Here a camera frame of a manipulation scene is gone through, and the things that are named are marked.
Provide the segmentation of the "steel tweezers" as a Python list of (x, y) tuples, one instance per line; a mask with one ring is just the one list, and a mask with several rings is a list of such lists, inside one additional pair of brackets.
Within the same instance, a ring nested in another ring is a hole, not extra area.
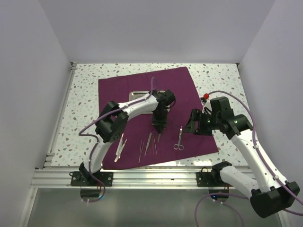
[(146, 144), (144, 156), (146, 156), (147, 150), (148, 150), (148, 148), (149, 148), (149, 144), (150, 144), (150, 141), (151, 141), (151, 137), (152, 137), (152, 133), (150, 132), (149, 137), (148, 137), (148, 140), (147, 140), (147, 144)]

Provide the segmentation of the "thin pointed tweezers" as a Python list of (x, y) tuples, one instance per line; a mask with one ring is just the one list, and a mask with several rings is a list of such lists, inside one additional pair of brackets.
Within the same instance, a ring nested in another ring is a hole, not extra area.
[(156, 147), (154, 132), (152, 132), (152, 153), (157, 155), (157, 147)]

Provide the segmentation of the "purple surgical cloth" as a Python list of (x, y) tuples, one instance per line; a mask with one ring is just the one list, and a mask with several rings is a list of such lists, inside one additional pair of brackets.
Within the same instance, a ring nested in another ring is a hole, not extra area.
[(157, 150), (152, 151), (152, 147), (149, 147), (142, 154), (139, 153), (140, 144), (147, 142), (150, 132), (154, 130), (151, 114), (142, 114), (127, 123), (124, 131), (124, 139), (127, 143), (121, 158), (117, 162), (114, 161), (118, 146), (118, 142), (115, 142), (103, 160), (104, 169), (129, 169), (189, 159), (218, 151), (213, 136), (191, 133), (182, 134), (183, 150), (173, 148), (178, 141), (179, 129), (187, 124), (192, 109), (202, 108), (198, 92), (186, 67), (100, 79), (98, 81), (99, 110), (102, 111), (110, 101), (117, 103), (128, 101), (132, 91), (150, 90), (152, 77), (157, 79), (158, 89), (169, 89), (176, 97), (176, 104), (168, 113), (167, 126), (160, 139), (156, 141)]

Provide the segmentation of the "thin fine tweezers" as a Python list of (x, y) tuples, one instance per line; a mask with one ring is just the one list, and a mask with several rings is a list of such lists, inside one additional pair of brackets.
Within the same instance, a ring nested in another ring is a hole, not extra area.
[(141, 161), (141, 156), (142, 156), (142, 152), (143, 152), (144, 143), (145, 143), (144, 140), (142, 140), (142, 141), (140, 142), (138, 163), (140, 163), (140, 161)]

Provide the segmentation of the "steel scalpel handle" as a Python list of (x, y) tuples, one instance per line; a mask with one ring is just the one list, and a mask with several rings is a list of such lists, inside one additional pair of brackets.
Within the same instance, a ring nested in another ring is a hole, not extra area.
[(119, 152), (120, 152), (120, 149), (122, 147), (122, 144), (123, 144), (123, 136), (124, 134), (121, 135), (121, 138), (120, 138), (120, 141), (118, 143), (118, 147), (117, 147), (117, 150), (116, 150), (116, 157), (118, 156)]
[(125, 140), (125, 141), (123, 142), (122, 147), (121, 147), (121, 149), (120, 149), (120, 152), (119, 152), (118, 156), (114, 159), (114, 162), (117, 162), (118, 159), (120, 159), (121, 154), (122, 154), (122, 151), (123, 151), (123, 149), (124, 149), (124, 147), (125, 147), (126, 142), (127, 142), (127, 140)]

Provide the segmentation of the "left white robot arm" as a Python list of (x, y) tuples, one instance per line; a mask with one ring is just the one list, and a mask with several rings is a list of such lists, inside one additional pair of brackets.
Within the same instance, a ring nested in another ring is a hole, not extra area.
[(176, 98), (172, 91), (159, 92), (153, 90), (144, 96), (129, 102), (107, 103), (100, 116), (79, 132), (79, 136), (96, 138), (96, 143), (89, 154), (88, 160), (81, 163), (79, 172), (85, 184), (92, 186), (98, 181), (98, 171), (111, 145), (119, 138), (129, 120), (147, 113), (152, 113), (152, 126), (162, 133), (167, 125), (169, 109), (175, 104)]

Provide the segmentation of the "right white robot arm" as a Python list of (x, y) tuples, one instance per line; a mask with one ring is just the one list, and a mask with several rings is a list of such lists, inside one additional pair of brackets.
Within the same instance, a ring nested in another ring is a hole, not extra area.
[(192, 109), (184, 133), (210, 136), (219, 130), (237, 147), (254, 174), (250, 178), (230, 162), (212, 166), (210, 172), (197, 172), (197, 181), (220, 186), (229, 184), (244, 194), (254, 211), (266, 218), (292, 206), (300, 192), (296, 182), (290, 182), (275, 167), (256, 141), (253, 125), (243, 115), (235, 115), (227, 97), (205, 100), (202, 110)]

